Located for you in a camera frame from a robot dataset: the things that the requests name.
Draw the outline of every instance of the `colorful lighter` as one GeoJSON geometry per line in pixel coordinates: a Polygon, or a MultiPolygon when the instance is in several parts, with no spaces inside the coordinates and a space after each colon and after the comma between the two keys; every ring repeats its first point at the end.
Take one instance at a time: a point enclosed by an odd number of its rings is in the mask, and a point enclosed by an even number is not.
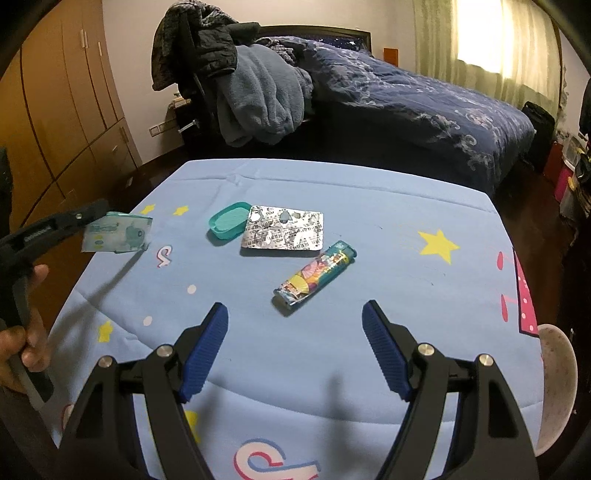
{"type": "Polygon", "coordinates": [[[355,257],[357,252],[349,244],[338,241],[283,282],[274,290],[275,296],[292,308],[335,278],[355,257]]]}

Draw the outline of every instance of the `headboard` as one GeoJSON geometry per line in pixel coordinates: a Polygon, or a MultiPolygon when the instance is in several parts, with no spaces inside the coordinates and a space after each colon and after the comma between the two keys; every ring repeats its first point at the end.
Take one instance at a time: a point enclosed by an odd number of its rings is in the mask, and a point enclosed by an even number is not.
{"type": "Polygon", "coordinates": [[[306,35],[332,35],[334,37],[351,37],[363,41],[365,48],[371,52],[371,33],[350,28],[320,27],[318,25],[270,25],[261,27],[260,37],[281,37],[293,35],[305,37],[306,35]]]}

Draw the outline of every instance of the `sheer curtain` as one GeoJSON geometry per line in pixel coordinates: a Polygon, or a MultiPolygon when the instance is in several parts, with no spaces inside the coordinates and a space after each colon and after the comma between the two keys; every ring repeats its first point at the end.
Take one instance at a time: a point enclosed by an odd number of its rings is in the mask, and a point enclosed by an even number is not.
{"type": "Polygon", "coordinates": [[[532,0],[414,0],[414,8],[419,73],[556,117],[558,42],[532,0]]]}

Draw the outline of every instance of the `wardrobe door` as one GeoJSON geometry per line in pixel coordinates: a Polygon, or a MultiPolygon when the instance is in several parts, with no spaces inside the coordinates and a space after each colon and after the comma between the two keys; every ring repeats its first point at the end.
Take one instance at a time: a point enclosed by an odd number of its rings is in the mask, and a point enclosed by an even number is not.
{"type": "Polygon", "coordinates": [[[114,125],[90,146],[106,192],[110,192],[117,182],[129,173],[129,164],[126,163],[129,150],[120,127],[121,123],[114,125]]]}
{"type": "Polygon", "coordinates": [[[10,227],[15,231],[51,183],[22,94],[20,52],[0,79],[0,112],[0,146],[7,149],[14,182],[10,227]]]}
{"type": "Polygon", "coordinates": [[[90,78],[95,88],[96,99],[103,114],[107,128],[117,123],[115,108],[103,71],[102,54],[106,52],[101,40],[105,36],[102,22],[103,7],[100,0],[82,0],[82,23],[85,31],[86,59],[90,70],[90,78]]]}
{"type": "Polygon", "coordinates": [[[86,61],[86,39],[82,26],[82,4],[79,0],[61,0],[62,35],[66,71],[74,105],[88,143],[106,128],[100,114],[95,90],[86,61]]]}
{"type": "MultiPolygon", "coordinates": [[[[27,224],[71,208],[73,206],[68,204],[53,183],[33,210],[27,224]]],[[[80,252],[81,246],[82,233],[78,233],[53,247],[36,262],[47,264],[50,269],[45,282],[30,294],[30,304],[39,309],[47,330],[55,323],[68,295],[92,258],[92,254],[80,252]]]]}
{"type": "Polygon", "coordinates": [[[68,208],[76,208],[105,197],[108,192],[103,188],[100,176],[101,171],[89,147],[57,179],[59,188],[69,201],[68,208]]]}
{"type": "Polygon", "coordinates": [[[51,171],[57,176],[87,146],[64,60],[58,4],[22,45],[22,80],[33,128],[51,171]]]}
{"type": "Polygon", "coordinates": [[[142,159],[139,157],[138,148],[135,146],[134,139],[131,137],[131,131],[127,125],[127,120],[124,118],[120,124],[122,128],[122,135],[124,136],[125,142],[127,143],[127,148],[129,148],[133,162],[135,166],[139,168],[142,165],[142,159]]]}
{"type": "Polygon", "coordinates": [[[109,52],[107,51],[107,40],[105,38],[105,21],[103,19],[103,4],[101,0],[88,0],[88,9],[92,10],[92,18],[95,20],[96,35],[98,39],[98,47],[100,60],[103,65],[103,73],[105,74],[105,80],[107,87],[109,88],[109,94],[111,96],[111,102],[115,110],[117,120],[121,120],[124,117],[123,107],[119,101],[119,95],[117,94],[117,88],[115,87],[115,80],[113,78],[113,72],[111,71],[111,63],[109,62],[109,52]]]}

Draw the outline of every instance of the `teal soap dish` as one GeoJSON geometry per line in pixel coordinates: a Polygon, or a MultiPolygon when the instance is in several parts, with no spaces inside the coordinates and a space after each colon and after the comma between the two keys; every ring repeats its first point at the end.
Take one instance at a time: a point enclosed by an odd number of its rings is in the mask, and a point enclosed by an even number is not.
{"type": "Polygon", "coordinates": [[[209,219],[209,228],[220,240],[236,238],[246,228],[251,206],[238,202],[224,208],[209,219]]]}

